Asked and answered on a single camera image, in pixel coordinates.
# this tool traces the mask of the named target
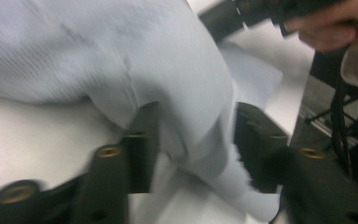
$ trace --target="white table surface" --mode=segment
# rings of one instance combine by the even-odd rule
[[[213,4],[188,2],[195,12]],[[284,40],[269,22],[238,32],[229,41],[283,72],[266,112],[293,134],[313,51],[295,36]],[[117,132],[106,123],[87,102],[35,106],[0,99],[0,187],[19,179],[39,179],[52,188],[78,175],[91,151]],[[257,223],[223,203],[193,176],[178,171],[165,155],[159,156],[156,173],[155,193],[130,196],[132,223]]]

